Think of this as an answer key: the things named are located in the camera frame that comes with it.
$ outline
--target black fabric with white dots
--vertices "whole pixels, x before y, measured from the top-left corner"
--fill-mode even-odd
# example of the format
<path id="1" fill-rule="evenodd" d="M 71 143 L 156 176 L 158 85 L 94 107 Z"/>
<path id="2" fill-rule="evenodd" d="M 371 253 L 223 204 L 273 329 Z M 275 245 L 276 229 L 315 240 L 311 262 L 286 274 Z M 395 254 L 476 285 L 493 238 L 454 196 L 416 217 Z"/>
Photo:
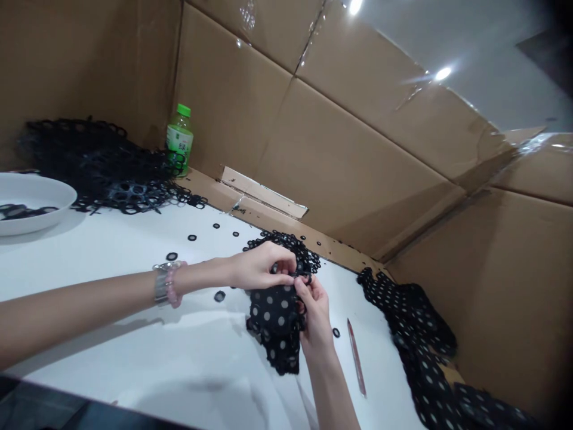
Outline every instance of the black fabric with white dots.
<path id="1" fill-rule="evenodd" d="M 454 393 L 438 366 L 447 366 L 449 360 L 433 354 L 430 346 L 452 357 L 457 341 L 419 285 L 397 285 L 382 272 L 374 279 L 371 268 L 358 275 L 358 283 L 366 299 L 384 312 L 424 426 L 432 430 L 537 428 L 529 415 L 485 392 L 460 385 Z"/>
<path id="2" fill-rule="evenodd" d="M 455 383 L 454 392 L 462 414 L 474 428 L 541 429 L 528 413 L 491 397 L 486 391 Z"/>
<path id="3" fill-rule="evenodd" d="M 295 235 L 273 230 L 272 233 L 263 231 L 261 236 L 262 239 L 248 241 L 248 248 L 243 251 L 271 241 L 295 254 L 297 271 L 292 276 L 315 274 L 321 267 L 319 256 L 310 252 Z M 279 375 L 298 374 L 299 335 L 306 328 L 306 308 L 300 305 L 302 301 L 294 286 L 279 285 L 266 290 L 251 290 L 250 295 L 251 317 L 247 320 L 247 329 L 265 347 L 267 360 Z"/>

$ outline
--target pink beaded bracelet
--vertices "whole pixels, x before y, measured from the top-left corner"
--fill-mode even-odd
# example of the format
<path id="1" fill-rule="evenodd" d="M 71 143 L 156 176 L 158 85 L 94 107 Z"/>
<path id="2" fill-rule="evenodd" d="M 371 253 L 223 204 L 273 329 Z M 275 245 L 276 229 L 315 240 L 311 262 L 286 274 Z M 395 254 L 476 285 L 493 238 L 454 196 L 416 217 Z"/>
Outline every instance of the pink beaded bracelet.
<path id="1" fill-rule="evenodd" d="M 173 309 L 177 309 L 179 306 L 181 306 L 181 300 L 182 300 L 182 296 L 177 294 L 175 292 L 175 289 L 173 288 L 173 285 L 175 283 L 175 272 L 177 272 L 177 269 L 179 267 L 187 266 L 186 262 L 178 261 L 176 263 L 179 264 L 169 269 L 169 271 L 167 272 L 167 277 L 165 279 L 165 283 L 167 285 L 167 298 L 169 299 L 169 303 L 171 304 L 171 307 Z"/>
<path id="2" fill-rule="evenodd" d="M 176 261 L 153 266 L 153 270 L 158 272 L 155 280 L 155 303 L 158 306 L 170 303 L 176 309 L 181 305 L 181 296 L 174 289 L 175 273 L 181 266 L 187 266 L 187 263 Z"/>

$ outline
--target white bowl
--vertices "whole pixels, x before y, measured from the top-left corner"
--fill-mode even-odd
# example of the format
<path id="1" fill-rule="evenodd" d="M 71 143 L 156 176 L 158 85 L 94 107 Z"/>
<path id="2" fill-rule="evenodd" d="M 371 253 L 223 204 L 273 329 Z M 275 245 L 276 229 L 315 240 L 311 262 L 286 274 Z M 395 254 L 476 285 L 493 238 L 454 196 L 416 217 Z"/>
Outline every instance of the white bowl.
<path id="1" fill-rule="evenodd" d="M 0 206 L 24 204 L 32 209 L 55 206 L 57 211 L 30 218 L 0 221 L 0 236 L 31 233 L 58 224 L 78 198 L 74 188 L 34 174 L 0 173 Z"/>

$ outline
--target hand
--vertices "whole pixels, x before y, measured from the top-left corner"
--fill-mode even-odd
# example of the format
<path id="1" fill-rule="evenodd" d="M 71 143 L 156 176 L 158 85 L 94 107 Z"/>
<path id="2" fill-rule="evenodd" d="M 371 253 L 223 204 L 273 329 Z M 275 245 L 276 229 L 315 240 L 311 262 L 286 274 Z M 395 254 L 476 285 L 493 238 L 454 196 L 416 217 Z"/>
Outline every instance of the hand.
<path id="1" fill-rule="evenodd" d="M 274 285 L 293 285 L 289 276 L 297 270 L 297 259 L 288 249 L 265 242 L 255 249 L 229 257 L 230 285 L 243 290 L 255 290 Z M 277 263 L 276 275 L 270 273 Z"/>
<path id="2" fill-rule="evenodd" d="M 309 285 L 304 285 L 301 277 L 294 280 L 297 294 L 306 306 L 306 330 L 300 333 L 307 360 L 322 360 L 334 353 L 334 339 L 328 313 L 328 295 L 317 277 L 312 277 Z"/>

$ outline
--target plastic bottle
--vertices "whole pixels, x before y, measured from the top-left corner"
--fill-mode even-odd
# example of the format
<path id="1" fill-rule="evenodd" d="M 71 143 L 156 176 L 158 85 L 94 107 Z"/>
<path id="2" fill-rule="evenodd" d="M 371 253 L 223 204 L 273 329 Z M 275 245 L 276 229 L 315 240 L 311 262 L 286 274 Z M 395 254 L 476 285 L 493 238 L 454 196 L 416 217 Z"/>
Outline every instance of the plastic bottle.
<path id="1" fill-rule="evenodd" d="M 193 143 L 193 133 L 191 132 L 191 109 L 185 105 L 177 105 L 177 113 L 173 115 L 167 126 L 167 149 L 177 152 L 185 157 L 183 171 L 178 177 L 187 175 L 187 163 L 189 163 L 189 152 Z"/>

